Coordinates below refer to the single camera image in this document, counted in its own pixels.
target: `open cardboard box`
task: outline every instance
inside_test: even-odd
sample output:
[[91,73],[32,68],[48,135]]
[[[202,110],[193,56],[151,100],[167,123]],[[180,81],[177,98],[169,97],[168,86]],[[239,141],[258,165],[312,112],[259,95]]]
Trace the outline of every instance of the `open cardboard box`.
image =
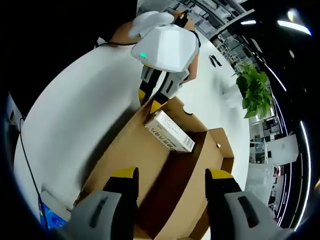
[[115,171],[139,168],[137,224],[151,239],[201,239],[209,227],[205,169],[231,173],[234,155],[222,128],[206,129],[178,98],[164,110],[195,142],[191,153],[170,152],[145,127],[151,101],[124,126],[97,162],[79,199],[102,190]]

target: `black cable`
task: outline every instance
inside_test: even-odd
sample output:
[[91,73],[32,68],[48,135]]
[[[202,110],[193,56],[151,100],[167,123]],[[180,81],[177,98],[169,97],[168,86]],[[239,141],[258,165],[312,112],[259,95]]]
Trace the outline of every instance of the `black cable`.
[[30,165],[29,165],[29,161],[28,161],[28,159],[27,159],[27,155],[26,155],[24,143],[22,142],[22,130],[21,130],[21,120],[22,120],[22,119],[25,120],[25,118],[24,118],[24,117],[21,117],[21,118],[20,118],[20,122],[19,122],[21,146],[22,146],[22,150],[23,150],[24,157],[25,157],[25,160],[26,160],[26,164],[28,165],[28,168],[29,168],[29,171],[30,171],[30,174],[31,174],[31,178],[32,178],[32,181],[33,181],[33,184],[34,184],[36,193],[37,193],[37,195],[38,195],[38,198],[40,199],[40,207],[41,207],[41,212],[42,212],[42,215],[43,215],[45,227],[46,227],[46,229],[49,229],[47,217],[46,217],[46,215],[45,215],[44,205],[43,205],[43,202],[42,202],[42,199],[41,199],[39,190],[38,190],[38,188],[37,188],[37,184],[36,184],[34,175],[33,175],[32,171],[31,171],[31,167],[30,167]]
[[193,31],[193,30],[189,30],[190,32],[192,32],[194,35],[195,35],[195,37],[198,39],[198,45],[199,45],[199,48],[201,47],[201,42],[200,42],[200,38],[199,38],[199,35],[198,35],[198,33],[196,33],[195,31]]
[[97,47],[107,46],[107,45],[130,46],[130,45],[135,45],[135,44],[136,44],[136,42],[133,42],[133,43],[117,43],[117,42],[108,41],[108,42],[104,42],[104,43],[99,44]]

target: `green leaves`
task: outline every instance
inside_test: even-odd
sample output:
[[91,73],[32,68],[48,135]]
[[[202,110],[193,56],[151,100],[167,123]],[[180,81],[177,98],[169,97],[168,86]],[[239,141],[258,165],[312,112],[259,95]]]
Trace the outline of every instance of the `green leaves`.
[[270,112],[272,97],[268,92],[267,75],[257,72],[253,65],[241,65],[244,71],[236,80],[243,96],[242,107],[247,109],[245,118],[254,117],[258,113],[263,118]]
[[250,106],[250,100],[249,100],[248,98],[244,98],[244,99],[242,100],[242,107],[243,107],[243,109],[247,109],[247,108],[249,108],[249,106]]

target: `blue object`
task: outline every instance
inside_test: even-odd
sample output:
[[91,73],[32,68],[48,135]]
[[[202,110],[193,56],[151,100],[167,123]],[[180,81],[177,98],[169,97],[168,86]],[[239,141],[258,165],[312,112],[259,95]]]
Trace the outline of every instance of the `blue object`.
[[[39,212],[40,212],[40,223],[46,229],[45,219],[44,219],[44,216],[42,215],[40,203],[41,202],[39,200],[38,204],[39,204]],[[48,222],[49,229],[61,228],[67,223],[65,220],[63,220],[61,217],[55,214],[45,203],[42,203],[42,205],[43,205],[43,210],[44,210],[46,220]]]

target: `led light strip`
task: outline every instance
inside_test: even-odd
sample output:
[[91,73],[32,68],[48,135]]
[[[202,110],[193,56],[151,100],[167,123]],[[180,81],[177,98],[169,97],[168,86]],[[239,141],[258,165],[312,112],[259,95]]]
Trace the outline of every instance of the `led light strip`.
[[282,194],[282,201],[280,202],[280,208],[278,210],[278,214],[277,214],[277,218],[279,217],[279,214],[280,214],[280,211],[281,211],[281,208],[282,208],[282,202],[284,201],[284,195],[285,195],[285,192],[286,192],[286,183],[287,183],[287,174],[284,175],[284,187],[283,187],[283,194]]
[[274,71],[272,71],[272,69],[270,67],[268,67],[267,64],[264,64],[268,69],[269,71],[273,74],[273,76],[278,80],[278,82],[280,83],[280,85],[282,86],[283,90],[286,92],[287,89],[285,87],[285,85],[280,81],[280,79],[278,78],[278,76],[274,73]]
[[300,32],[303,32],[305,34],[308,34],[308,35],[312,35],[310,30],[303,26],[303,25],[300,25],[300,24],[296,24],[296,23],[293,23],[293,22],[289,22],[289,21],[281,21],[281,20],[278,20],[277,21],[278,24],[282,27],[286,27],[286,28],[290,28],[290,29],[294,29],[294,30],[297,30],[297,31],[300,31]]
[[294,222],[294,220],[295,220],[296,213],[297,213],[297,209],[298,209],[298,207],[299,207],[299,202],[300,202],[301,192],[302,192],[302,184],[303,184],[303,179],[301,178],[301,181],[300,181],[300,192],[299,192],[298,203],[296,204],[296,208],[295,208],[295,211],[294,211],[294,215],[293,215],[293,218],[292,218],[291,223],[290,223],[290,225],[289,225],[289,228],[291,228],[291,225],[292,225],[292,223],[293,223],[293,222]]
[[280,119],[279,119],[279,117],[278,117],[278,116],[276,116],[276,118],[278,119],[278,123],[279,123],[279,126],[280,126],[281,133],[283,134],[283,133],[284,133],[284,131],[282,130],[282,124],[281,124],[281,121],[280,121]]
[[279,218],[279,221],[278,221],[278,226],[279,226],[279,222],[281,221],[281,219],[282,219],[282,216]]
[[256,24],[256,20],[249,20],[249,21],[242,21],[240,22],[242,25],[250,25],[250,24]]
[[303,132],[303,135],[304,135],[306,151],[307,151],[307,154],[308,154],[308,185],[307,185],[307,189],[306,189],[306,195],[305,195],[305,200],[304,200],[302,212],[301,212],[300,218],[298,220],[298,223],[296,224],[296,226],[294,228],[294,231],[296,231],[298,229],[298,227],[300,225],[300,222],[302,220],[302,217],[304,216],[304,213],[305,213],[305,210],[306,210],[306,207],[307,207],[307,201],[308,201],[308,198],[309,198],[310,183],[311,183],[311,155],[310,155],[309,141],[308,141],[308,138],[307,138],[307,133],[306,133],[306,129],[305,129],[304,123],[302,121],[300,121],[300,125],[301,125],[302,132]]
[[288,195],[286,197],[286,202],[285,202],[285,206],[284,206],[284,210],[283,210],[283,214],[282,214],[282,218],[281,220],[278,222],[278,225],[280,226],[280,224],[282,223],[282,220],[284,219],[284,215],[286,213],[287,210],[287,206],[288,206],[288,202],[289,202],[289,196],[290,196],[290,191],[291,191],[291,178],[292,178],[292,163],[290,162],[290,181],[289,181],[289,191],[288,191]]

